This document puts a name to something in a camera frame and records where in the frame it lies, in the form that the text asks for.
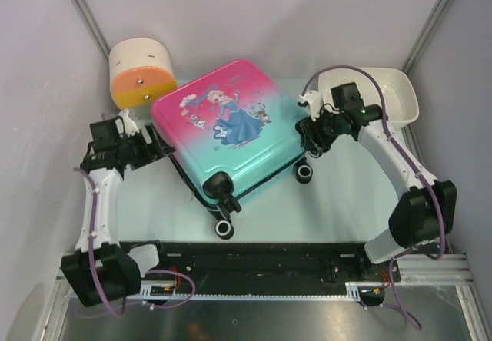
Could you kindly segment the pink and teal kids suitcase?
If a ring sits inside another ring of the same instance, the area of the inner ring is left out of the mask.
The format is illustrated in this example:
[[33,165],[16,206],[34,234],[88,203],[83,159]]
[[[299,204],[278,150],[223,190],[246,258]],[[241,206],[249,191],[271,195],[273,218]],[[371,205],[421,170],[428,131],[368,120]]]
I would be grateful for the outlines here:
[[295,125],[307,116],[257,65],[238,59],[162,96],[151,119],[173,148],[181,179],[216,219],[222,240],[234,235],[241,203],[285,172],[308,184],[313,169]]

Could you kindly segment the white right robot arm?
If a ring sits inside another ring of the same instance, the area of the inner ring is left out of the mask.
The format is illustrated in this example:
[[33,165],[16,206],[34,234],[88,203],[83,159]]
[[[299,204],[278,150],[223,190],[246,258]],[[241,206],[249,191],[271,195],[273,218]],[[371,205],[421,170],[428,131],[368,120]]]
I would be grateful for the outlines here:
[[299,96],[299,105],[311,113],[296,125],[303,148],[319,157],[339,136],[352,136],[376,160],[398,197],[387,229],[367,241],[365,255],[354,261],[355,273],[362,280],[373,280],[383,262],[435,240],[440,249],[433,258],[441,258],[445,236],[453,226],[457,188],[449,180],[438,180],[398,142],[384,104],[366,105],[355,83],[339,85],[331,93],[334,110],[327,109],[318,91]]

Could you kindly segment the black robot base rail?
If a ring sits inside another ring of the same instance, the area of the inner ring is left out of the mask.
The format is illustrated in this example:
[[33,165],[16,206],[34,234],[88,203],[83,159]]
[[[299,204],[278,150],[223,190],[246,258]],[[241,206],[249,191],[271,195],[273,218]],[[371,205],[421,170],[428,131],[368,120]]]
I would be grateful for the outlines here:
[[158,266],[189,276],[317,275],[343,280],[401,281],[402,259],[373,264],[362,243],[191,243],[160,242]]

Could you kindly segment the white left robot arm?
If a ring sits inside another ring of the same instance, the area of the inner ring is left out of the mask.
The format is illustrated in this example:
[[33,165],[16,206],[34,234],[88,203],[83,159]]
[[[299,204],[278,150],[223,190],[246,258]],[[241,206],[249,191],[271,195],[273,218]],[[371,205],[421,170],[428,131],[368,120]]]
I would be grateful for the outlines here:
[[170,261],[156,244],[131,250],[118,239],[118,198],[125,171],[137,170],[167,157],[173,148],[147,123],[140,128],[132,119],[117,116],[90,124],[91,141],[75,171],[85,183],[85,209],[81,233],[73,253],[61,259],[61,271],[85,307],[109,305],[112,300],[137,294],[148,274],[159,280]]

